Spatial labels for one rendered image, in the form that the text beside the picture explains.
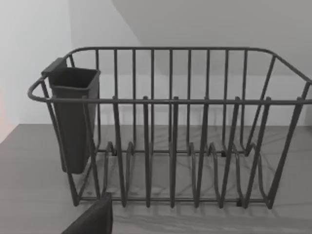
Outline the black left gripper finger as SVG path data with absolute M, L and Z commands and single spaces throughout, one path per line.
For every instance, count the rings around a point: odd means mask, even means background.
M 83 214 L 72 222 L 61 234 L 112 234 L 112 195 L 104 192 Z

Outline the dark grey cutlery holder cup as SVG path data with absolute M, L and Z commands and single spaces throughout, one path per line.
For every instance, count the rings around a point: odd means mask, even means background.
M 98 98 L 99 70 L 71 68 L 63 58 L 57 58 L 42 74 L 48 76 L 52 95 L 56 98 Z M 82 174 L 89 158 L 83 106 L 81 103 L 59 103 L 58 109 L 57 120 L 63 127 L 69 172 Z

